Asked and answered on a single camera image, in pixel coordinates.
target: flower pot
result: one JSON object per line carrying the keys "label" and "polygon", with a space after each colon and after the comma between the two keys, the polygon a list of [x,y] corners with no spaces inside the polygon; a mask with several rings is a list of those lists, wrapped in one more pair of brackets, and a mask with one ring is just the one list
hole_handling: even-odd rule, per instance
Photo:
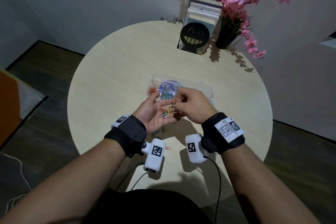
{"label": "flower pot", "polygon": [[237,35],[233,33],[230,28],[223,27],[219,32],[216,47],[218,49],[226,49],[234,41],[234,39],[236,39],[236,37]]}

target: person's right hand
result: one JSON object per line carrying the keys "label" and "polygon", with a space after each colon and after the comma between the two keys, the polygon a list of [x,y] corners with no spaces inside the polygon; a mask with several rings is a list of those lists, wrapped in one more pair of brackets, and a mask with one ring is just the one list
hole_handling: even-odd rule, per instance
{"label": "person's right hand", "polygon": [[193,88],[180,88],[171,103],[175,103],[175,111],[182,112],[183,116],[198,124],[218,112],[203,92]]}

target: round table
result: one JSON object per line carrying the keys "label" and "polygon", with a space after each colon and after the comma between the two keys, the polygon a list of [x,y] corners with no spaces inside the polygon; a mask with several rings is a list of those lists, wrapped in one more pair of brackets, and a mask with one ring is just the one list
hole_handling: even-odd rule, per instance
{"label": "round table", "polygon": [[[153,73],[168,73],[211,86],[216,109],[234,118],[245,131],[247,145],[265,159],[272,135],[272,109],[257,71],[243,54],[219,51],[214,41],[202,56],[177,49],[181,29],[182,24],[166,21],[131,25],[108,35],[87,53],[68,96],[69,127],[80,154],[98,144],[121,115],[137,109],[146,99]],[[160,172],[148,174],[137,167],[120,191],[166,189],[182,193],[200,207],[215,203],[219,189],[215,166],[210,161],[192,164],[187,156],[184,140],[194,133],[203,133],[201,126],[186,118],[170,125],[160,135],[171,148],[164,153]],[[115,188],[145,157],[126,158],[110,186]],[[221,169],[221,198],[229,197],[234,192],[221,157],[213,154],[212,158]]]}

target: hand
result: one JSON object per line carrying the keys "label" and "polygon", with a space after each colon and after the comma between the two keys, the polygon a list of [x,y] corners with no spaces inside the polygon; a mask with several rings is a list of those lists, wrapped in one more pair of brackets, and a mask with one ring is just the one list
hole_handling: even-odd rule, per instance
{"label": "hand", "polygon": [[193,88],[180,88],[171,103],[175,103],[175,111],[182,112],[182,116],[198,124],[218,112],[203,92]]}
{"label": "hand", "polygon": [[149,97],[141,103],[139,108],[132,114],[138,118],[146,127],[147,134],[151,134],[160,129],[163,125],[177,122],[180,120],[178,115],[172,115],[171,117],[159,117],[162,112],[160,108],[162,106],[170,105],[171,99],[164,99],[155,101],[160,92],[156,92],[149,95]]}

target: black baseboard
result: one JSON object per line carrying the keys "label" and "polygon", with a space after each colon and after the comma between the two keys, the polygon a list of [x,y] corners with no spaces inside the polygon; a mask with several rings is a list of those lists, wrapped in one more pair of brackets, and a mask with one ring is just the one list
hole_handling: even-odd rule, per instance
{"label": "black baseboard", "polygon": [[78,55],[81,55],[81,56],[85,56],[84,54],[82,53],[79,53],[79,52],[76,52],[76,51],[73,51],[73,50],[69,50],[67,48],[63,48],[61,46],[57,46],[55,44],[52,44],[52,43],[48,43],[48,42],[45,42],[45,41],[41,41],[41,40],[37,40],[35,43],[33,43],[25,52],[23,52],[17,59],[15,59],[9,66],[7,66],[5,68],[6,71],[8,71],[9,69],[11,69],[17,62],[19,62],[25,55],[28,54],[28,52],[30,52],[39,42],[41,43],[45,43],[45,44],[48,44],[48,45],[51,45],[51,46],[54,46],[54,47],[57,47],[59,49],[62,49],[62,50],[67,50],[69,52],[72,52],[72,53],[76,53]]}
{"label": "black baseboard", "polygon": [[306,132],[306,133],[309,133],[309,134],[311,134],[311,135],[317,136],[317,137],[319,137],[319,138],[321,138],[321,139],[323,139],[323,140],[325,140],[325,141],[327,141],[327,142],[329,142],[329,143],[331,143],[331,144],[333,144],[333,145],[336,146],[336,141],[334,141],[334,140],[331,140],[331,139],[326,138],[326,137],[324,137],[324,136],[320,136],[320,135],[318,135],[318,134],[309,132],[309,131],[304,130],[304,129],[302,129],[302,128],[292,126],[292,125],[290,125],[290,124],[284,123],[284,122],[279,121],[279,120],[275,120],[275,119],[273,119],[273,120],[276,121],[276,122],[278,122],[278,123],[284,124],[284,125],[286,125],[286,126],[290,126],[290,127],[292,127],[292,128],[296,128],[296,129],[301,130],[301,131],[303,131],[303,132]]}
{"label": "black baseboard", "polygon": [[36,111],[36,109],[46,101],[48,96],[46,95],[35,107],[28,113],[28,115],[20,122],[19,126],[10,134],[10,136],[6,139],[6,141],[3,142],[2,145],[0,145],[0,151],[5,147],[5,145],[12,139],[12,137],[15,135],[15,133],[25,124],[25,122],[30,118],[30,116]]}

